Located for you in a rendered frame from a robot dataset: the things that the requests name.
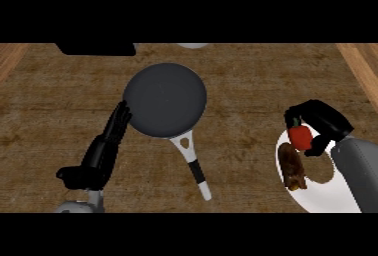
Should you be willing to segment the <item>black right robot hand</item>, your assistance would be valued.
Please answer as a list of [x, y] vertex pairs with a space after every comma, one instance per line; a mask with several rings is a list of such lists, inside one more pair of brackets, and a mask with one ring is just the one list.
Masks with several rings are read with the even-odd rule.
[[318, 131], [304, 149], [304, 155], [321, 156], [331, 141], [340, 142], [355, 130], [344, 115], [321, 100], [310, 99], [304, 103], [291, 106], [284, 114], [287, 128], [299, 127], [307, 123]]

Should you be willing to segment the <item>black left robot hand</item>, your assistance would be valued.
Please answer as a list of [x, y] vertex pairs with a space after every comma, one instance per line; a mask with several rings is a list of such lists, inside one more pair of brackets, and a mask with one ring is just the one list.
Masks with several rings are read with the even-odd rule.
[[115, 166], [118, 147], [132, 119], [127, 102], [121, 101], [112, 111], [104, 132], [95, 137], [79, 166], [62, 167], [56, 177], [71, 190], [104, 189]]

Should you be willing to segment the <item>red bell pepper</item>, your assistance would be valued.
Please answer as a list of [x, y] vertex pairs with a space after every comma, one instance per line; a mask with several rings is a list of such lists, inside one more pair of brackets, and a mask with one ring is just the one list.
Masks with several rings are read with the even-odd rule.
[[288, 129], [288, 138], [294, 148], [306, 151], [312, 148], [312, 132], [307, 126], [300, 123], [300, 119], [294, 119], [291, 128]]

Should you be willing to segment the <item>dark grey frying pan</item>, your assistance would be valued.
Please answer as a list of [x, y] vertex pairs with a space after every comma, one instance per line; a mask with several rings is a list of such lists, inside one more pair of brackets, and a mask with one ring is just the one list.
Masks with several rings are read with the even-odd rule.
[[142, 134], [172, 141], [188, 162], [203, 198], [208, 201], [211, 190], [192, 136], [207, 106], [207, 89], [200, 75], [182, 64], [154, 64], [135, 74], [123, 99], [133, 114], [130, 125]]

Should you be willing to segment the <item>white plate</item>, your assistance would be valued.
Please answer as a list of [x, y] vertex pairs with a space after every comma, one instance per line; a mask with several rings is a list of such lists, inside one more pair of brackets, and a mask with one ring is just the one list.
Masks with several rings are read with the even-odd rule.
[[304, 178], [307, 188], [288, 193], [310, 213], [361, 213], [346, 179], [337, 166], [332, 166], [334, 176], [327, 183], [318, 183]]

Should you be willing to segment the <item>brown cooked meat piece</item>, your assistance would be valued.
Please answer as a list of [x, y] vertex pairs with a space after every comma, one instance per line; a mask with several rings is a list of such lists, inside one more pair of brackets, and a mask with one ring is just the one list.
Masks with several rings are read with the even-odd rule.
[[296, 151], [294, 146], [288, 142], [282, 143], [278, 148], [278, 159], [285, 187], [291, 191], [296, 191], [297, 189], [306, 189], [306, 174], [300, 155]]

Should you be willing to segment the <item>black appliance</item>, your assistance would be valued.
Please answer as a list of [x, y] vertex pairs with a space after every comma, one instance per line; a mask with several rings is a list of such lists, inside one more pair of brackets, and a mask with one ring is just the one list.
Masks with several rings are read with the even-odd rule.
[[84, 56], [135, 56], [133, 44], [56, 44], [59, 50], [67, 55]]

